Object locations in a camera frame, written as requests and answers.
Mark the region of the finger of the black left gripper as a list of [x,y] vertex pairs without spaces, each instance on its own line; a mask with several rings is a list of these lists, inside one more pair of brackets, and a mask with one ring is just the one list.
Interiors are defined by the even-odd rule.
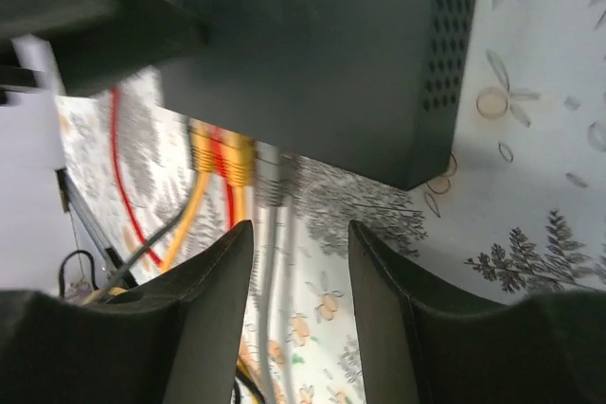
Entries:
[[43,86],[16,58],[13,40],[49,42],[66,92],[88,97],[140,69],[205,45],[193,14],[165,0],[1,0],[1,94]]

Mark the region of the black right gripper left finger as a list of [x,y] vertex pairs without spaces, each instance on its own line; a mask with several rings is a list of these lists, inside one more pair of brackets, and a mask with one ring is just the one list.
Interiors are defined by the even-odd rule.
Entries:
[[227,403],[236,376],[254,234],[239,222],[205,251],[114,297],[138,325],[120,350],[115,403]]

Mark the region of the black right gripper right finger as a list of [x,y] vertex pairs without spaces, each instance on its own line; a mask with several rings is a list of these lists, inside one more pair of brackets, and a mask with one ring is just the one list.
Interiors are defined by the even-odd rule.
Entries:
[[425,271],[355,220],[348,266],[367,402],[520,402],[515,357],[483,318],[500,304]]

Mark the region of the dark grey network switch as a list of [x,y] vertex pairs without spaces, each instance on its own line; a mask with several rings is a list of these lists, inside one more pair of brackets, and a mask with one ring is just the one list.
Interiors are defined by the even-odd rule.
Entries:
[[168,109],[409,190],[450,162],[475,0],[168,0],[205,45]]

